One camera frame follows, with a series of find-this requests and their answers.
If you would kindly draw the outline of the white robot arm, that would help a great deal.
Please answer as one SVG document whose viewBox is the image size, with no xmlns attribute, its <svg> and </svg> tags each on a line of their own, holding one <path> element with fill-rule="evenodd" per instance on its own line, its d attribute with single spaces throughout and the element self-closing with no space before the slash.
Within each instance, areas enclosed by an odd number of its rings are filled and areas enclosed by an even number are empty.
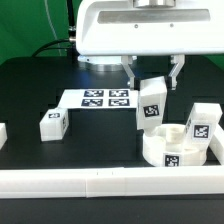
<svg viewBox="0 0 224 224">
<path fill-rule="evenodd" d="M 82 61 L 119 63 L 129 77 L 134 56 L 169 56 L 176 86 L 187 55 L 224 53 L 224 0 L 83 0 L 76 49 Z"/>
</svg>

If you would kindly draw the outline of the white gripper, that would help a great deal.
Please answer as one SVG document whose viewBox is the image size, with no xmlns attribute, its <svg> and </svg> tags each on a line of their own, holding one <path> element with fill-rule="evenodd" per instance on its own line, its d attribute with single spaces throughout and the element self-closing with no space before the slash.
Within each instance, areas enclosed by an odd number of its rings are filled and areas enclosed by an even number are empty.
<svg viewBox="0 0 224 224">
<path fill-rule="evenodd" d="M 121 63 L 131 90 L 132 55 L 172 55 L 168 77 L 175 90 L 184 55 L 224 53 L 224 0 L 174 0 L 172 7 L 136 5 L 143 1 L 83 0 L 77 16 L 78 52 L 130 55 L 122 56 Z"/>
</svg>

